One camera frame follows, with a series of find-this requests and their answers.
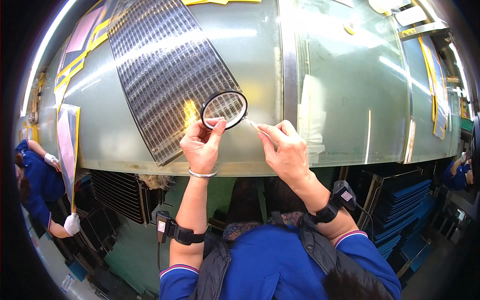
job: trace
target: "green floor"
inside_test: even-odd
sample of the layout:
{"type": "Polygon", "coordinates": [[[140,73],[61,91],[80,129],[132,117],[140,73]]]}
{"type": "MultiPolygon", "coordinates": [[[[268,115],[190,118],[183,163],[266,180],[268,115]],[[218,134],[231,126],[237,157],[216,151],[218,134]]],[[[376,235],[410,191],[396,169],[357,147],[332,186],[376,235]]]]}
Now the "green floor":
{"type": "MultiPolygon", "coordinates": [[[[313,171],[325,187],[330,188],[332,174],[335,168],[315,168],[313,171]]],[[[211,217],[216,209],[226,210],[230,202],[233,184],[236,178],[212,178],[208,184],[207,218],[211,217]]],[[[187,187],[189,177],[175,177],[175,186],[166,195],[166,203],[162,210],[168,210],[175,216],[180,207],[183,192],[187,187]]],[[[265,216],[265,205],[262,197],[263,187],[259,181],[259,199],[262,204],[262,213],[265,216]]],[[[122,277],[137,292],[143,293],[146,289],[155,293],[159,292],[158,267],[156,259],[156,227],[147,227],[120,216],[123,226],[118,232],[119,241],[114,245],[113,251],[107,255],[105,261],[110,270],[122,277]]],[[[169,242],[160,246],[160,267],[168,267],[169,242]]]]}

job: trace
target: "black vest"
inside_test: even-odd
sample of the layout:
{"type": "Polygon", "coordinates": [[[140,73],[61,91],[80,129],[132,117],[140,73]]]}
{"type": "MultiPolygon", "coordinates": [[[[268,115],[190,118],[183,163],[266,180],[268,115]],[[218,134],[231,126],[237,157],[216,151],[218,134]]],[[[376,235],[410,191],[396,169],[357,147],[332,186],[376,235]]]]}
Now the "black vest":
{"type": "MultiPolygon", "coordinates": [[[[308,255],[328,274],[332,269],[347,270],[355,274],[363,286],[377,283],[385,299],[393,299],[383,283],[372,273],[363,269],[321,235],[315,224],[305,214],[300,220],[301,243],[308,255]]],[[[189,300],[218,300],[222,290],[223,278],[230,264],[231,256],[228,245],[213,234],[205,236],[204,261],[200,267],[197,286],[189,300]]]]}

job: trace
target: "pink sheet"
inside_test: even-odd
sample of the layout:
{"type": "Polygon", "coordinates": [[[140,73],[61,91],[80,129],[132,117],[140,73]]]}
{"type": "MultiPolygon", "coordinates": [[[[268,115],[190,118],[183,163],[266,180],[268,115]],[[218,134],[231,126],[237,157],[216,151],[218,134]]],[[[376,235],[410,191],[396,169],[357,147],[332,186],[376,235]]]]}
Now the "pink sheet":
{"type": "Polygon", "coordinates": [[[87,39],[90,29],[92,29],[93,23],[95,22],[98,14],[102,11],[103,7],[97,8],[96,10],[90,12],[88,15],[84,16],[77,24],[75,31],[73,32],[70,42],[67,46],[67,51],[80,51],[83,50],[85,40],[87,39]]]}
{"type": "Polygon", "coordinates": [[[60,120],[57,123],[57,135],[59,139],[60,155],[63,159],[63,167],[67,171],[68,178],[73,178],[75,174],[75,153],[73,152],[72,136],[70,135],[67,111],[62,113],[60,120]]]}

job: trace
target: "striped cuff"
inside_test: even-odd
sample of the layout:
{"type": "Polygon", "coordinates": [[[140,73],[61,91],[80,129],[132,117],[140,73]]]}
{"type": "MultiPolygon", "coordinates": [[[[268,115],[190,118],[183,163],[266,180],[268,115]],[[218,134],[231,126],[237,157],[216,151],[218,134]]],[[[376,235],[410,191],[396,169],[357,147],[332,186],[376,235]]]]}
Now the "striped cuff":
{"type": "Polygon", "coordinates": [[[355,230],[355,231],[352,231],[352,232],[349,232],[349,233],[346,233],[346,234],[342,235],[342,236],[336,241],[336,243],[335,243],[335,248],[338,246],[338,244],[339,244],[341,241],[343,241],[344,239],[346,239],[346,238],[348,238],[348,237],[350,237],[350,236],[352,236],[352,235],[363,235],[363,236],[365,236],[366,238],[368,238],[368,235],[367,235],[365,232],[360,231],[360,230],[355,230]]]}
{"type": "Polygon", "coordinates": [[[173,266],[163,270],[160,272],[160,280],[162,279],[162,276],[165,275],[166,273],[172,271],[172,270],[189,270],[194,272],[195,274],[198,275],[198,270],[195,269],[194,267],[190,267],[189,265],[186,264],[174,264],[173,266]]]}

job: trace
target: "metal stencil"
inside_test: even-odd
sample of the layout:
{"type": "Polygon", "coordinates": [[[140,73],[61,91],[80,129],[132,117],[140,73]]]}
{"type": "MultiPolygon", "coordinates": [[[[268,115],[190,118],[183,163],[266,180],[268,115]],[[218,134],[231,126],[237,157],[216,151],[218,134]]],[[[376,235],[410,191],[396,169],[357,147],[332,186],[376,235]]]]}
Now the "metal stencil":
{"type": "MultiPolygon", "coordinates": [[[[202,103],[219,90],[241,89],[181,0],[120,0],[112,20],[108,39],[128,106],[164,166],[181,153],[202,103]]],[[[230,114],[237,101],[226,97],[216,115],[230,114]]]]}

